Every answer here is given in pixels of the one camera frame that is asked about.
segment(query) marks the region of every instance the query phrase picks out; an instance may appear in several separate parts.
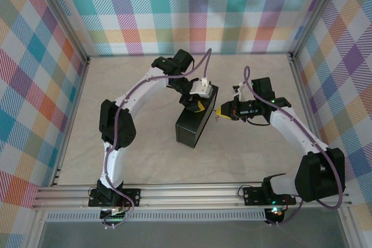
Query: cable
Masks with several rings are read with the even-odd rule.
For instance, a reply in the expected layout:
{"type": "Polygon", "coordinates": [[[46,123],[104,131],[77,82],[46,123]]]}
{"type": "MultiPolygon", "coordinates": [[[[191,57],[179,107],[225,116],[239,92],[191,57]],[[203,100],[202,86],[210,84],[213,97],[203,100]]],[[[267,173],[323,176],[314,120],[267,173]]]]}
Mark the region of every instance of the cable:
{"type": "MultiPolygon", "coordinates": [[[[121,193],[119,190],[117,190],[114,185],[112,184],[112,181],[110,180],[109,178],[109,174],[108,174],[108,171],[107,171],[107,165],[108,165],[108,161],[109,161],[109,155],[111,154],[111,152],[113,152],[115,150],[115,146],[117,144],[117,133],[118,133],[118,121],[119,121],[119,113],[121,111],[121,109],[123,108],[124,104],[128,102],[128,99],[130,98],[130,96],[144,83],[146,82],[150,82],[152,80],[157,80],[157,79],[161,79],[161,78],[184,78],[184,77],[187,77],[189,75],[191,75],[193,72],[195,72],[200,66],[201,64],[203,64],[204,60],[207,58],[207,64],[206,64],[206,67],[204,68],[204,73],[206,73],[206,69],[207,69],[207,65],[208,65],[208,62],[209,62],[209,58],[210,58],[210,55],[212,54],[212,49],[208,49],[208,51],[204,54],[203,58],[200,60],[200,62],[189,72],[183,74],[183,75],[179,75],[179,76],[158,76],[158,77],[151,77],[147,80],[142,80],[140,81],[137,85],[135,85],[132,90],[127,94],[126,98],[123,99],[123,101],[121,102],[119,108],[117,109],[116,111],[116,114],[115,114],[115,121],[114,121],[114,141],[113,141],[113,144],[110,147],[108,147],[106,149],[106,156],[105,156],[105,162],[103,164],[103,170],[105,172],[105,178],[106,178],[106,181],[107,183],[109,184],[109,186],[111,187],[111,189],[116,192],[117,194],[119,194],[120,196],[124,197],[125,199],[127,199],[130,204],[131,204],[131,211],[128,213],[128,215],[122,220],[120,221],[119,223],[117,223],[116,225],[112,224],[112,228],[115,229],[116,227],[120,226],[121,224],[123,224],[126,219],[128,219],[132,214],[133,214],[133,211],[134,211],[134,202],[133,200],[128,197],[127,195],[121,193]]],[[[107,229],[107,224],[105,222],[105,220],[103,220],[103,223],[105,224],[105,228],[107,229]]]]}
{"type": "Polygon", "coordinates": [[[281,107],[261,98],[251,87],[249,81],[248,81],[248,78],[249,76],[251,75],[251,69],[249,68],[249,66],[245,66],[244,68],[244,84],[248,87],[248,89],[251,91],[251,93],[255,96],[255,98],[259,99],[260,101],[262,101],[263,103],[271,106],[271,107],[274,107],[275,109],[277,109],[279,112],[282,112],[283,114],[285,114],[287,117],[289,117],[289,119],[291,121],[293,121],[294,123],[296,123],[296,125],[301,129],[301,131],[307,136],[307,138],[311,141],[311,143],[320,151],[320,153],[324,156],[324,158],[326,159],[326,161],[328,162],[328,164],[330,165],[331,169],[332,169],[332,172],[333,172],[333,175],[336,179],[336,183],[337,183],[337,188],[338,188],[338,201],[337,201],[337,204],[335,206],[329,206],[325,203],[323,203],[322,201],[320,200],[317,200],[317,202],[319,204],[321,204],[322,206],[324,206],[325,208],[327,209],[338,209],[341,204],[342,204],[342,185],[341,185],[341,180],[339,178],[339,175],[337,173],[337,170],[336,170],[336,167],[335,165],[333,164],[332,160],[330,159],[330,157],[328,156],[328,154],[319,146],[319,144],[315,141],[315,139],[308,133],[308,131],[305,129],[304,126],[302,126],[302,124],[294,117],[292,116],[290,113],[286,112],[285,110],[283,110],[281,107]]]}
{"type": "Polygon", "coordinates": [[[246,120],[246,122],[248,122],[250,125],[254,125],[254,126],[270,126],[270,123],[267,123],[267,124],[253,123],[253,122],[249,121],[248,119],[246,120]]]}
{"type": "Polygon", "coordinates": [[[247,187],[253,187],[253,186],[250,186],[250,185],[242,185],[242,186],[240,186],[239,189],[238,189],[238,197],[240,197],[241,199],[244,199],[244,197],[241,196],[241,195],[239,194],[239,192],[240,192],[240,189],[242,189],[244,186],[247,186],[247,187]]]}

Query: plaid wallpaper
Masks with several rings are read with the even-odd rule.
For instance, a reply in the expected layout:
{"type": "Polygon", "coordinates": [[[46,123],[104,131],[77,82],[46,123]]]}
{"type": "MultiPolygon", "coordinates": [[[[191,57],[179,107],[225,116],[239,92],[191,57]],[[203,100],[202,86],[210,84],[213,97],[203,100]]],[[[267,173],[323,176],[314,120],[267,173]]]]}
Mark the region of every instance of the plaid wallpaper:
{"type": "Polygon", "coordinates": [[[0,0],[0,247],[19,247],[83,63],[45,0],[0,0]]]}
{"type": "Polygon", "coordinates": [[[347,154],[348,191],[372,247],[372,0],[331,0],[299,59],[322,138],[347,154]]]}
{"type": "Polygon", "coordinates": [[[91,54],[286,52],[312,0],[60,0],[91,54]]]}

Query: beige table surface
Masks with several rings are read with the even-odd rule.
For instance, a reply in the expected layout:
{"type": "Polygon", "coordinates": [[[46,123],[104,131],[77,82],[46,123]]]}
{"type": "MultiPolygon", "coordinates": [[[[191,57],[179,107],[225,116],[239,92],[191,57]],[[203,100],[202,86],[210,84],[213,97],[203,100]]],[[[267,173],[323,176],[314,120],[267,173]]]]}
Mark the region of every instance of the beige table surface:
{"type": "MultiPolygon", "coordinates": [[[[196,61],[202,56],[195,56],[196,61]]],[[[79,103],[58,184],[95,184],[103,164],[98,131],[103,100],[115,100],[149,69],[155,56],[93,58],[79,103]]],[[[285,55],[213,55],[208,79],[219,87],[216,107],[233,99],[233,85],[243,80],[245,65],[251,78],[269,76],[277,97],[286,97],[306,123],[296,85],[285,55]]],[[[191,77],[201,77],[202,67],[191,77]]],[[[180,95],[160,91],[137,114],[137,137],[128,149],[124,183],[261,181],[288,171],[302,154],[272,126],[255,127],[242,121],[215,120],[212,113],[195,149],[176,142],[174,124],[183,107],[180,95]]],[[[264,123],[263,117],[254,119],[264,123]]]]}

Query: black box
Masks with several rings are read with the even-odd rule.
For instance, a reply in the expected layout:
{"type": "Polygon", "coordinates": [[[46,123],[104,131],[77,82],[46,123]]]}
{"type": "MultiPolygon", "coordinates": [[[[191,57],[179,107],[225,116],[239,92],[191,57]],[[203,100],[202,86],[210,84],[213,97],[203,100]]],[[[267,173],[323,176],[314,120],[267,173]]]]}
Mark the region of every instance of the black box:
{"type": "Polygon", "coordinates": [[[176,140],[194,148],[216,103],[219,88],[212,84],[212,95],[207,108],[200,113],[184,109],[176,122],[176,140]]]}

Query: metal grate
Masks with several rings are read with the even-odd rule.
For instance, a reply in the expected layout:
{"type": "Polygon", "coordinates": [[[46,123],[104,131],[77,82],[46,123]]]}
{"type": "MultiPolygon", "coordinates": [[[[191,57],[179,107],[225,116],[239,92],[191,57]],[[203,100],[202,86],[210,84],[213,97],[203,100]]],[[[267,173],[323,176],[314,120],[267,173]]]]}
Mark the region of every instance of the metal grate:
{"type": "MultiPolygon", "coordinates": [[[[138,210],[130,221],[263,221],[264,209],[240,210],[138,210]]],[[[50,211],[46,222],[100,221],[99,211],[50,211]]]]}

